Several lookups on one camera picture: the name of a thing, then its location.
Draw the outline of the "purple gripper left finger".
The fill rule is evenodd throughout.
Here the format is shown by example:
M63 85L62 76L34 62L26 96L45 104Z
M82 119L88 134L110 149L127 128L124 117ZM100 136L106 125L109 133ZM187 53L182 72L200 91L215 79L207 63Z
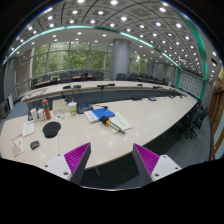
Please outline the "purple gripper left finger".
M57 154L44 165L44 170L79 184L90 154L91 143L86 143L64 155Z

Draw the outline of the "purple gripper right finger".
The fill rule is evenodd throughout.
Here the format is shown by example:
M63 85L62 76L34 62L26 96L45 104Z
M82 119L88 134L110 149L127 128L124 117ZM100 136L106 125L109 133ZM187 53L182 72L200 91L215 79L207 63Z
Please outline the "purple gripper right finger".
M147 185L181 170L181 167L168 155L159 156L136 143L133 144L132 154L137 164L142 185Z

